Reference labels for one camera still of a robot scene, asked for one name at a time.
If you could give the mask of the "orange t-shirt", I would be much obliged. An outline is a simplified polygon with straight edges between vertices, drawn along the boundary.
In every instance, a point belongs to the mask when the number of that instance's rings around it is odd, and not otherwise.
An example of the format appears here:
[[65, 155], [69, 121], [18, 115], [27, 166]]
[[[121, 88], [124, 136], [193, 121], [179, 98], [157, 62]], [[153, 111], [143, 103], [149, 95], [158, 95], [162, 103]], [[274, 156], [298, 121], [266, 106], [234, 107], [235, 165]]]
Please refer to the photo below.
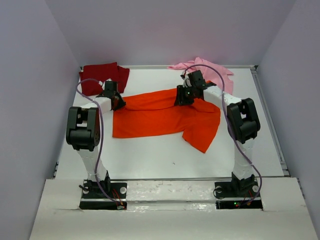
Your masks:
[[195, 99], [191, 105], [175, 106], [175, 99], [175, 89], [126, 96], [126, 105], [113, 113], [113, 138], [182, 133], [187, 143], [206, 153], [217, 134], [221, 110], [202, 99]]

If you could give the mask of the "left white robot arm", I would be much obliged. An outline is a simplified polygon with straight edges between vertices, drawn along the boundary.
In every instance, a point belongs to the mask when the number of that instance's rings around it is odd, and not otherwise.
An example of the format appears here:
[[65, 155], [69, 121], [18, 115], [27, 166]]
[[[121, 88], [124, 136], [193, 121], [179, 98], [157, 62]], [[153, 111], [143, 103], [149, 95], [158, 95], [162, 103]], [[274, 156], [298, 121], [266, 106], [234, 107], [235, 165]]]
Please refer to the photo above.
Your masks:
[[104, 142], [103, 114], [117, 111], [126, 105], [118, 91], [118, 83], [110, 78], [98, 81], [88, 78], [84, 83], [97, 83], [102, 91], [94, 98], [79, 94], [90, 102], [82, 106], [72, 106], [68, 110], [66, 142], [80, 155], [87, 171], [87, 184], [84, 192], [94, 192], [104, 198], [110, 194], [111, 180], [101, 161]]

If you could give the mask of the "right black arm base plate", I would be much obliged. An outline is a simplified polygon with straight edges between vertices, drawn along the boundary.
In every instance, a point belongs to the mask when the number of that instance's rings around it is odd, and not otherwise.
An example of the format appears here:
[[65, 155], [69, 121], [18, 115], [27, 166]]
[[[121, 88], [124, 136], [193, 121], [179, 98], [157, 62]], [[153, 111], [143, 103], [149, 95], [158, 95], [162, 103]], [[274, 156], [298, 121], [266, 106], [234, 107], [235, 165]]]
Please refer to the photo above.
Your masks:
[[263, 209], [261, 195], [255, 196], [259, 186], [255, 182], [253, 186], [247, 187], [242, 192], [232, 188], [230, 181], [218, 181], [214, 183], [212, 192], [215, 197], [217, 210], [238, 210], [238, 209]]

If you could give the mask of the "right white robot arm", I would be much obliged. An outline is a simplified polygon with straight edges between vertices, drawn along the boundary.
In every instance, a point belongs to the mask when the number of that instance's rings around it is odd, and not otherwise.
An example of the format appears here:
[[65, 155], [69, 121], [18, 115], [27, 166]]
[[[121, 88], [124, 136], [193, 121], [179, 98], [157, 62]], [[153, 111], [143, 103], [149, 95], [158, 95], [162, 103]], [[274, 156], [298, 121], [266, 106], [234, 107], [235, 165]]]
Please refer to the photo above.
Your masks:
[[227, 130], [234, 142], [234, 166], [231, 181], [215, 183], [214, 194], [225, 198], [252, 197], [259, 189], [251, 161], [254, 139], [261, 129], [254, 101], [241, 99], [225, 92], [224, 87], [206, 82], [201, 71], [184, 72], [183, 84], [176, 87], [176, 106], [192, 106], [196, 99], [211, 103], [223, 111]]

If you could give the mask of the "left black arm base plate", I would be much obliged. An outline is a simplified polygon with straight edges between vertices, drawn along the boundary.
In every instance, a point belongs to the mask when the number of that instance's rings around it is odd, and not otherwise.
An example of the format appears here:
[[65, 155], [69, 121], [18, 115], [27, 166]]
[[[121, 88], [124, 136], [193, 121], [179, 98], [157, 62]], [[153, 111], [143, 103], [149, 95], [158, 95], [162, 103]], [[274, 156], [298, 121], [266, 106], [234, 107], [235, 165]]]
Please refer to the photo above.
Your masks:
[[79, 185], [82, 190], [79, 208], [81, 210], [126, 210], [127, 209], [127, 183], [111, 181], [110, 190], [101, 191], [96, 182], [85, 180]]

